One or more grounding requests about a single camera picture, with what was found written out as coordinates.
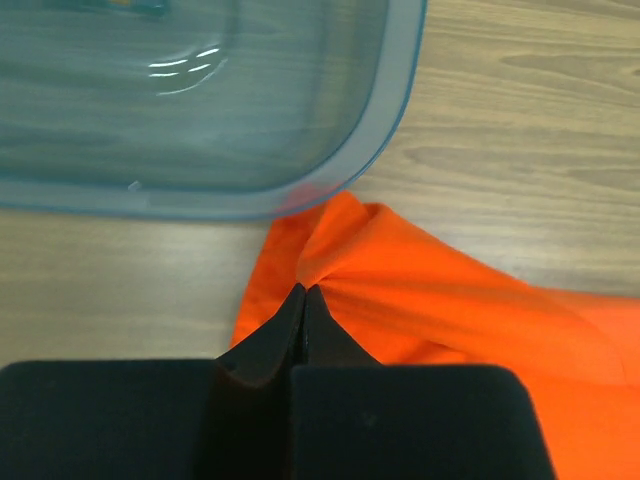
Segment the orange t shirt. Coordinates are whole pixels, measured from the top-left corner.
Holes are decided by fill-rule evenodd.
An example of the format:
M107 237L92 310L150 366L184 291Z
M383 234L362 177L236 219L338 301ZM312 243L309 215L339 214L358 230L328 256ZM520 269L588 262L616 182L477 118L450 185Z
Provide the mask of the orange t shirt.
M562 479L639 475L639 302L522 282L343 192L276 220L231 337L318 286L384 364L489 363L529 391Z

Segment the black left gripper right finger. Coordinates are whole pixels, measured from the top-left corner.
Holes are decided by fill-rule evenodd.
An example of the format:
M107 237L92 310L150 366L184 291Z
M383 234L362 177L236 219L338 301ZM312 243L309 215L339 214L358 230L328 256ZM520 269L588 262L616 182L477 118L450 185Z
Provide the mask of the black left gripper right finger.
M295 479L551 479L529 394L493 365L384 366L306 296L291 373Z

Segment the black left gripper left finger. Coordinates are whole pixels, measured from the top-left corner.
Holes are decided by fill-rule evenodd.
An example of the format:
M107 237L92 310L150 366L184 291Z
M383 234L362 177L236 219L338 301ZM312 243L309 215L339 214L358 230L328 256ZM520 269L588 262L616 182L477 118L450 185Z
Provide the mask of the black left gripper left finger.
M283 479L306 292L215 359L23 361L1 371L5 479Z

